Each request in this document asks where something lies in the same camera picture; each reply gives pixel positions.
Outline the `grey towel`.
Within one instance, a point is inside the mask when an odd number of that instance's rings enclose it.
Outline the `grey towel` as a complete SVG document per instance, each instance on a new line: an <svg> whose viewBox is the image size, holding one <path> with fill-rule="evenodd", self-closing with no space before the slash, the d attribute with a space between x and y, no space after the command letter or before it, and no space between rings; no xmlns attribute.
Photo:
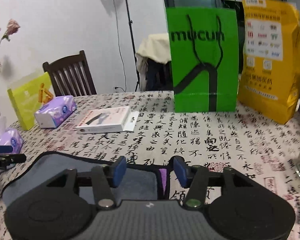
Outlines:
<svg viewBox="0 0 300 240"><path fill-rule="evenodd" d="M58 152L45 152L17 179L8 183L2 192L6 205L38 186L66 187L74 180L73 191L89 204L94 204L94 189L101 187L95 182L95 169L108 175L113 162L72 157ZM108 186L116 203L122 200L167 200L170 189L169 173L166 166L138 165L127 163L121 184L117 188Z"/></svg>

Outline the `purple tissue pack near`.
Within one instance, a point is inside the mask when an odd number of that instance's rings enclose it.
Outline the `purple tissue pack near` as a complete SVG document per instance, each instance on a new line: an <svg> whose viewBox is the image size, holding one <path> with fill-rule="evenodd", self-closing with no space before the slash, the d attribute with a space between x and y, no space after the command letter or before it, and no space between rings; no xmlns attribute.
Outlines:
<svg viewBox="0 0 300 240"><path fill-rule="evenodd" d="M0 136L0 146L11 146L12 154L19 154L23 146L24 140L19 131L15 128L8 128Z"/></svg>

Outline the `purple tissue pack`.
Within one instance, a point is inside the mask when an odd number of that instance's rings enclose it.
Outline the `purple tissue pack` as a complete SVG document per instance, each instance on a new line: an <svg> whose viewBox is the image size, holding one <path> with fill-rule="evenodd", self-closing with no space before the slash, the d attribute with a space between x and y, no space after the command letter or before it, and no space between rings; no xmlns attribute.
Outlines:
<svg viewBox="0 0 300 240"><path fill-rule="evenodd" d="M72 95L57 96L36 111L34 117L40 128L57 128L76 109Z"/></svg>
<svg viewBox="0 0 300 240"><path fill-rule="evenodd" d="M15 128L8 128L0 136L0 146L11 146L12 154L19 154L23 146L24 140L19 131Z"/></svg>

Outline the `white flat product box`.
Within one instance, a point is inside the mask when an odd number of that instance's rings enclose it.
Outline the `white flat product box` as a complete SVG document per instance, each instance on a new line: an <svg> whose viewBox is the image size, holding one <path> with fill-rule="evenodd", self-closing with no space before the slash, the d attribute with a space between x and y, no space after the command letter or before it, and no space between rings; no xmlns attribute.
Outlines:
<svg viewBox="0 0 300 240"><path fill-rule="evenodd" d="M129 106L93 109L79 122L79 134L132 132L139 117L139 111Z"/></svg>

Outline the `purple tissue pack far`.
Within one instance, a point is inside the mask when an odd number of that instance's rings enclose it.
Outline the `purple tissue pack far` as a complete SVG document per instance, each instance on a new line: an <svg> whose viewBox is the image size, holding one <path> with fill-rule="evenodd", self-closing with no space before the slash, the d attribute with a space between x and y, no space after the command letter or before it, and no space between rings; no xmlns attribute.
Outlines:
<svg viewBox="0 0 300 240"><path fill-rule="evenodd" d="M36 111L34 117L40 128L57 128L76 109L72 95L57 96Z"/></svg>

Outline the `yellow-green cardboard box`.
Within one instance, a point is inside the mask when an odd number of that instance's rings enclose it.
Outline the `yellow-green cardboard box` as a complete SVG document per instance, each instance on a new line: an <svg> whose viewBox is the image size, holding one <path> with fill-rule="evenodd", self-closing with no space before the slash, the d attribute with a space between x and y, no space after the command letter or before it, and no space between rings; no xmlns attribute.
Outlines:
<svg viewBox="0 0 300 240"><path fill-rule="evenodd" d="M20 125L26 131L36 124L36 111L55 97L49 74L38 71L12 83L7 92Z"/></svg>

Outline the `dark wooden chair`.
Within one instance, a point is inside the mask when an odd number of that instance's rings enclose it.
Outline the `dark wooden chair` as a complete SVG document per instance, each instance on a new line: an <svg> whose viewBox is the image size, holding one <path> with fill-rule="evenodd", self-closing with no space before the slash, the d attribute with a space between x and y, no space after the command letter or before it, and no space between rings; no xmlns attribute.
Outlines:
<svg viewBox="0 0 300 240"><path fill-rule="evenodd" d="M97 94L85 52L70 55L54 62L43 63L56 96L85 96Z"/></svg>

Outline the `chair draped with cream cloth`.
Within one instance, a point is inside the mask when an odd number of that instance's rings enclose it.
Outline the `chair draped with cream cloth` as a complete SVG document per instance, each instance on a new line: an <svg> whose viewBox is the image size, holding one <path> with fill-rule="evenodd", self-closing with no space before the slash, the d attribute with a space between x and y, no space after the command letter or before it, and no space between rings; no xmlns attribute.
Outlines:
<svg viewBox="0 0 300 240"><path fill-rule="evenodd" d="M141 91L172 90L170 42L167 33L150 34L136 52Z"/></svg>

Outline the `yellow paper bag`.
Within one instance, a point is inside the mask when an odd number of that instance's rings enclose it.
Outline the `yellow paper bag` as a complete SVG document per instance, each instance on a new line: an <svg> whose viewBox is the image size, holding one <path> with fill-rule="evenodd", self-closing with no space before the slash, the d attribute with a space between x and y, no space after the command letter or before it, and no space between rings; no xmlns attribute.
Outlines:
<svg viewBox="0 0 300 240"><path fill-rule="evenodd" d="M300 12L279 0L243 0L245 43L238 100L279 124L300 95Z"/></svg>

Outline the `green paper shopping bag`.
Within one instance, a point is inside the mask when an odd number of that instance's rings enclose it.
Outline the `green paper shopping bag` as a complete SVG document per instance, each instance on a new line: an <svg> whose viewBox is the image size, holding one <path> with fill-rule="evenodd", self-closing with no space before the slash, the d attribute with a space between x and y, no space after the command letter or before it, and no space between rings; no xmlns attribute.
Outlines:
<svg viewBox="0 0 300 240"><path fill-rule="evenodd" d="M166 16L175 111L233 112L239 68L236 12L175 7L167 8Z"/></svg>

